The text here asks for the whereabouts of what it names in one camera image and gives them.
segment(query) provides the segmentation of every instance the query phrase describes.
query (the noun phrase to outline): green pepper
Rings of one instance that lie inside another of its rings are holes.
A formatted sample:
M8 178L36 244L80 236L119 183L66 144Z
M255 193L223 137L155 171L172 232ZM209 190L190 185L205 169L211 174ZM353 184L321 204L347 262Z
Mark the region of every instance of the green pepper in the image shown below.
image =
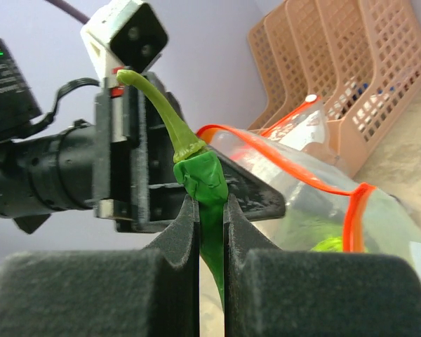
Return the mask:
M133 70L119 70L117 81L142 91L166 125L175 150L173 173L178 183L184 185L187 193L199 203L200 255L212 272L222 306L225 307L223 210L228 188L220 160L179 118L166 97L146 78Z

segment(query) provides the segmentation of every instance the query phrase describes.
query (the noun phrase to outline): cable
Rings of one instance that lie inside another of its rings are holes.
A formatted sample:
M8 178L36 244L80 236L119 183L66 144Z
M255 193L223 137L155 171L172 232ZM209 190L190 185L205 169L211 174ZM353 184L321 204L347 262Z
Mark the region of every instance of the cable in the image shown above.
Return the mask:
M89 21L89 18L85 14L78 11L75 7L68 4L64 0L45 0L45 1L49 2L55 7L58 7L61 11L64 11L65 13L69 14L73 18L77 19L83 25L85 25Z
M24 133L19 135L20 139L25 139L35 135L43 130L45 130L48 126L50 126L54 121L56 114L58 113L58 105L64 96L71 93L73 90L81 88L82 86L100 86L100 82L96 79L91 79L89 77L84 77L81 79L74 79L58 89L58 92L55 97L55 102L53 104L53 108L49 113L45 115L45 117L37 124L34 124L30 128L26 129Z

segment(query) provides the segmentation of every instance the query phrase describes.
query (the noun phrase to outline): orange bag trim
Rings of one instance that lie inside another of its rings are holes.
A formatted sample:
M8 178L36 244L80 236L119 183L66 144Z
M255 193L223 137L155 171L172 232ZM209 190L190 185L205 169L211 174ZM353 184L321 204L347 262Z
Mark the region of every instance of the orange bag trim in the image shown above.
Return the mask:
M349 197L349 206L342 229L343 251L363 252L362 217L368 198L375 189L375 186L361 183L354 191L348 192L331 187L319 180L305 168L282 156L278 150L269 146L262 138L254 136L247 131L232 128L231 126L209 124L200 128L196 135L209 144L218 131L232 133L290 176L301 180L313 188L323 192Z

